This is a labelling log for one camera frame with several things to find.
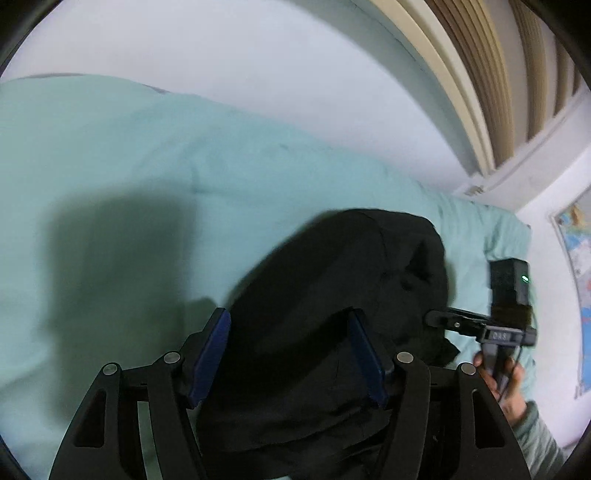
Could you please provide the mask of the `person's right hand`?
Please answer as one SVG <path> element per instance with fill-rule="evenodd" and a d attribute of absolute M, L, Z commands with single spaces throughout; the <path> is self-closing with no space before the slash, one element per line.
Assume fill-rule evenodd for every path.
<path fill-rule="evenodd" d="M 509 425 L 511 427 L 517 425 L 524 418 L 527 410 L 527 402 L 521 392 L 521 384 L 525 377 L 523 366 L 513 358 L 510 358 L 505 367 L 508 383 L 504 388 L 499 389 L 496 380 L 484 367 L 484 358 L 481 352 L 475 355 L 473 365 L 477 368 L 487 387 L 498 401 Z"/>

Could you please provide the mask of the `grey right sleeve forearm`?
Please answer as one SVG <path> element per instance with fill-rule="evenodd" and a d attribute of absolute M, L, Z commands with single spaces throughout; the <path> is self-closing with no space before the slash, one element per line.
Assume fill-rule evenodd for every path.
<path fill-rule="evenodd" d="M 567 460 L 565 451 L 540 416 L 534 401 L 526 403 L 521 419 L 512 426 L 533 479 L 553 479 Z"/>

